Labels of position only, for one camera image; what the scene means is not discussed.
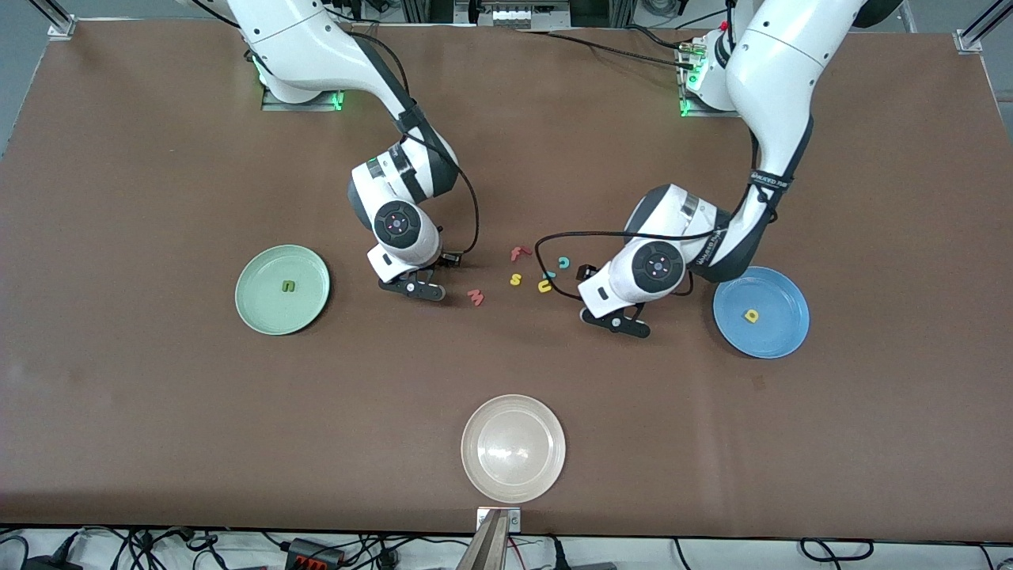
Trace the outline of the grey socket strip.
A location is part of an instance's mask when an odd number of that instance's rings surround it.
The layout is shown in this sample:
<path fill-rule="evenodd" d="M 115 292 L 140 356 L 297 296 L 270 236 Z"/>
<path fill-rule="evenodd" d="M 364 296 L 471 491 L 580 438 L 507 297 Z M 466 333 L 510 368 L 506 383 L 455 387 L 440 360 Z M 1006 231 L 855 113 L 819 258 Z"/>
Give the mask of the grey socket strip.
<path fill-rule="evenodd" d="M 571 27 L 568 0 L 455 0 L 453 22 L 518 30 Z"/>

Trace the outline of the black red power strip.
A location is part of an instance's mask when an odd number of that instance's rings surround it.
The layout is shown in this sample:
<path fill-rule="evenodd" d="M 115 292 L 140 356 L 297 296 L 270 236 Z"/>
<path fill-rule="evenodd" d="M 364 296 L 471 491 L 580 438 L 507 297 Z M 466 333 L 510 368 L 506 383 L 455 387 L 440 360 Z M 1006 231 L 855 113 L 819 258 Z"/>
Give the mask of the black red power strip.
<path fill-rule="evenodd" d="M 344 551 L 339 547 L 327 547 L 301 538 L 283 545 L 286 552 L 283 570 L 340 570 L 344 564 Z"/>

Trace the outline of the blue plate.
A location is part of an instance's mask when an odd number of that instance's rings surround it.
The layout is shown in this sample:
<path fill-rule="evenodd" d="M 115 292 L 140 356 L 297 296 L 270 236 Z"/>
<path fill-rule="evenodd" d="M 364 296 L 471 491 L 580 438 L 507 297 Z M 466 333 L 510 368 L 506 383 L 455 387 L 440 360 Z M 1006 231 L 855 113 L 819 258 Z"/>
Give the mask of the blue plate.
<path fill-rule="evenodd" d="M 744 318 L 749 308 L 759 311 L 756 324 Z M 810 310 L 799 286 L 787 275 L 758 266 L 717 286 L 712 313 L 724 340 L 757 359 L 778 359 L 795 352 L 810 328 Z"/>

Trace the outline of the green plate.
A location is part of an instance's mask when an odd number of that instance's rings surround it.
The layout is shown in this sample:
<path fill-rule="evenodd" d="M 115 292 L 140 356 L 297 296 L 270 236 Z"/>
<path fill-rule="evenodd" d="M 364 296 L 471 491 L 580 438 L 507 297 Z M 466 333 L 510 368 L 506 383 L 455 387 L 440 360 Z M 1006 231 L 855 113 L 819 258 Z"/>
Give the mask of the green plate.
<path fill-rule="evenodd" d="M 296 282 L 296 292 L 282 292 L 283 280 Z M 307 328 L 319 317 L 330 289 L 332 279 L 318 253 L 301 245 L 276 245 L 243 267 L 234 303 L 241 320 L 253 331 L 285 336 Z"/>

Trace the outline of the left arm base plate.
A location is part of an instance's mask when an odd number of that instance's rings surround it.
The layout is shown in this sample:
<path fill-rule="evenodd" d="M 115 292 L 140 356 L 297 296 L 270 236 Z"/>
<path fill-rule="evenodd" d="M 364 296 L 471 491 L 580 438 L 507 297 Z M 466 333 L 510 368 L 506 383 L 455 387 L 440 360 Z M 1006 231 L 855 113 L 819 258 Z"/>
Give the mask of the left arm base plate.
<path fill-rule="evenodd" d="M 725 83 L 725 68 L 717 59 L 716 47 L 720 43 L 721 32 L 712 30 L 705 36 L 681 43 L 674 52 L 681 64 L 677 69 L 677 87 L 682 116 L 737 118 Z"/>

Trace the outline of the white plate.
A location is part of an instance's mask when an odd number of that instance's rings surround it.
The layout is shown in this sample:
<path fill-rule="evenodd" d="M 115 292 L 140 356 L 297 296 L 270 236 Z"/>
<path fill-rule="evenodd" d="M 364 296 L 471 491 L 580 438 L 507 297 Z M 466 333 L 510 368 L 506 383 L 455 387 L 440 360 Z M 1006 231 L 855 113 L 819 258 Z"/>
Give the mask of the white plate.
<path fill-rule="evenodd" d="M 567 459 L 567 436 L 557 415 L 525 394 L 485 401 L 461 437 L 466 477 L 488 499 L 522 504 L 543 496 Z"/>

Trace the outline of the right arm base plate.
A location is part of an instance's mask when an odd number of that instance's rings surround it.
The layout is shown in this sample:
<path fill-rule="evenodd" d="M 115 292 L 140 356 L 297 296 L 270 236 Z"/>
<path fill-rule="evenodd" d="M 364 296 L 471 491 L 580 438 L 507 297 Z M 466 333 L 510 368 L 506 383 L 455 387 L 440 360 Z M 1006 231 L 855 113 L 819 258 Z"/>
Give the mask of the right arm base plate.
<path fill-rule="evenodd" d="M 286 102 L 279 100 L 269 90 L 267 80 L 258 76 L 261 85 L 261 109 L 269 112 L 340 112 L 343 109 L 344 91 L 325 91 L 312 100 Z"/>

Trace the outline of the aluminium frame profile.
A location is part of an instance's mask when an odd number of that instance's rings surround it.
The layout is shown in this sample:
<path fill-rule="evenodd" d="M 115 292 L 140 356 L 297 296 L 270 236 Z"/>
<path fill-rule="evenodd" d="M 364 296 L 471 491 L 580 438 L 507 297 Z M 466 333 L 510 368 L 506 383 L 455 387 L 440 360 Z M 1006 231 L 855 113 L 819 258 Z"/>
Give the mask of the aluminium frame profile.
<path fill-rule="evenodd" d="M 960 55 L 981 53 L 981 42 L 1013 14 L 1013 0 L 992 0 L 965 28 L 953 32 L 953 40 Z"/>
<path fill-rule="evenodd" d="M 65 10 L 58 0 L 28 0 L 41 15 L 48 21 L 47 37 L 51 42 L 71 40 L 74 35 L 77 18 Z"/>

